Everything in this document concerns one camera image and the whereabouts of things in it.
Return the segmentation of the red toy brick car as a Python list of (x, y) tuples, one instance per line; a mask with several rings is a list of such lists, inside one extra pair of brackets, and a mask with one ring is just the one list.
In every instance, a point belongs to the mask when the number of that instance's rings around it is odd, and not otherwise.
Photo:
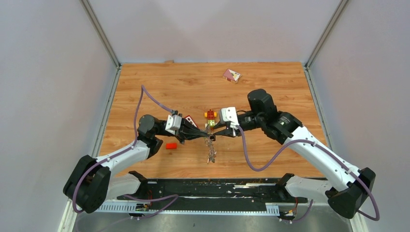
[(211, 109), (204, 112), (204, 117), (206, 118), (206, 127), (209, 127), (211, 129), (214, 128), (214, 126), (216, 124), (215, 120), (216, 120), (217, 116), (218, 116), (218, 113), (214, 110), (211, 110)]

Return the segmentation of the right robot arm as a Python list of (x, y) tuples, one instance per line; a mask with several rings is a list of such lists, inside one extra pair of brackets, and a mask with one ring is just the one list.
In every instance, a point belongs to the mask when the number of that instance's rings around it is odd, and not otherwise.
[(247, 96), (250, 109), (242, 114), (235, 107), (221, 108), (217, 135), (244, 137), (246, 131), (261, 129), (277, 141), (281, 151), (289, 148), (305, 158), (324, 176), (324, 180), (285, 174), (278, 182), (276, 195), (288, 202), (291, 198), (307, 198), (328, 205), (340, 216), (351, 219), (361, 213), (361, 206), (370, 200), (375, 211), (373, 221), (380, 219), (380, 210), (372, 194), (375, 172), (358, 168), (345, 161), (320, 142), (303, 123), (288, 112), (279, 111), (272, 96), (264, 89), (251, 91)]

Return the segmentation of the small red toy brick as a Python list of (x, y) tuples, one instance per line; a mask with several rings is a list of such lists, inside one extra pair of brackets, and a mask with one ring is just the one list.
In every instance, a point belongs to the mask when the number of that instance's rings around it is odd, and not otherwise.
[(166, 149), (177, 149), (177, 143), (167, 143)]

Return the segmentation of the aluminium frame post left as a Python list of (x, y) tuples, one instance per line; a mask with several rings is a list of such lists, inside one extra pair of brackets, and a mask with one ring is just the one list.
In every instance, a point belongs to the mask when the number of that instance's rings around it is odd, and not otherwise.
[(86, 15), (88, 16), (91, 24), (93, 25), (98, 37), (100, 38), (106, 52), (108, 53), (108, 56), (110, 57), (112, 63), (114, 64), (114, 66), (119, 69), (121, 66), (120, 61), (118, 60), (115, 51), (112, 47), (112, 45), (110, 44), (99, 20), (98, 17), (96, 15), (96, 13), (94, 12), (94, 9), (90, 3), (89, 0), (79, 0), (79, 2), (81, 3), (81, 5), (83, 6)]

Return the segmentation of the red patterned card box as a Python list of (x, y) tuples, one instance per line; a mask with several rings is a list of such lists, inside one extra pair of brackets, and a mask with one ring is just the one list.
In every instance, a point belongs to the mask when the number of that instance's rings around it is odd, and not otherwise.
[(232, 82), (232, 83), (238, 83), (241, 76), (242, 76), (242, 74), (240, 74), (236, 71), (233, 71), (231, 69), (227, 69), (222, 75), (222, 77), (225, 80), (227, 80), (229, 82)]

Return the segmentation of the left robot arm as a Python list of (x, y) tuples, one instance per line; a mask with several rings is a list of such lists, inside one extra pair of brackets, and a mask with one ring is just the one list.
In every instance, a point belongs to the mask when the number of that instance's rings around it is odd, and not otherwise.
[(142, 183), (139, 173), (116, 175), (132, 164), (154, 156), (163, 144), (159, 136), (175, 137), (181, 144), (209, 136), (180, 115), (168, 116), (166, 120), (144, 115), (138, 121), (136, 132), (133, 142), (115, 152), (100, 158), (85, 155), (79, 159), (63, 188), (76, 213), (92, 213), (106, 200), (122, 195), (144, 199), (148, 186)]

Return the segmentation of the aluminium frame post right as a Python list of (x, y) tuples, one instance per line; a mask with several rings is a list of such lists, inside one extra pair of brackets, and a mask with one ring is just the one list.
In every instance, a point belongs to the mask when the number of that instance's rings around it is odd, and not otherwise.
[(335, 11), (333, 12), (331, 18), (326, 24), (322, 34), (320, 35), (316, 45), (314, 46), (310, 56), (308, 57), (307, 62), (305, 63), (305, 68), (309, 69), (317, 58), (321, 48), (325, 44), (328, 36), (331, 34), (334, 26), (338, 22), (339, 18), (342, 16), (346, 6), (350, 3), (350, 0), (340, 0)]

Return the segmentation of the red window toy brick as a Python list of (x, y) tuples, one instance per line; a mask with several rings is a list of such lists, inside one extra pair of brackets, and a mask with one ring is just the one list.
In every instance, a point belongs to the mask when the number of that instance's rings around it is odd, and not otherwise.
[(193, 118), (190, 115), (187, 115), (186, 117), (184, 117), (189, 123), (191, 123), (193, 126), (195, 126), (196, 128), (199, 128), (198, 125), (195, 123), (195, 121), (193, 120)]

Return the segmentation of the aluminium frame post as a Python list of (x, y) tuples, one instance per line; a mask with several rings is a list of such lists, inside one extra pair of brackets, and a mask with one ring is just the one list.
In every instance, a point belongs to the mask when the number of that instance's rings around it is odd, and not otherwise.
[(112, 45), (110, 44), (99, 20), (98, 17), (96, 15), (96, 13), (94, 12), (94, 9), (90, 3), (89, 0), (79, 0), (79, 2), (81, 3), (81, 5), (83, 6), (86, 15), (88, 16), (91, 24), (93, 25), (98, 37), (100, 38), (106, 52), (108, 53), (108, 56), (110, 57), (112, 63), (114, 64), (114, 66), (119, 69), (121, 66), (120, 61), (118, 60), (115, 51), (112, 47)]
[(314, 46), (310, 56), (308, 57), (307, 62), (305, 63), (305, 68), (309, 69), (317, 58), (321, 48), (325, 44), (328, 36), (331, 34), (334, 26), (338, 22), (339, 18), (342, 16), (346, 6), (350, 3), (350, 0), (340, 0), (335, 11), (333, 12), (331, 18), (326, 24), (322, 34), (320, 35), (316, 45)]

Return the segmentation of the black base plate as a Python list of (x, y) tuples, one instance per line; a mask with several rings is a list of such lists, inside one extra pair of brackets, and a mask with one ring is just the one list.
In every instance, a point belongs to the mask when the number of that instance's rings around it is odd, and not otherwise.
[(168, 210), (176, 211), (264, 211), (266, 203), (307, 203), (276, 186), (277, 178), (187, 178), (148, 179), (132, 196), (138, 199), (174, 199)]

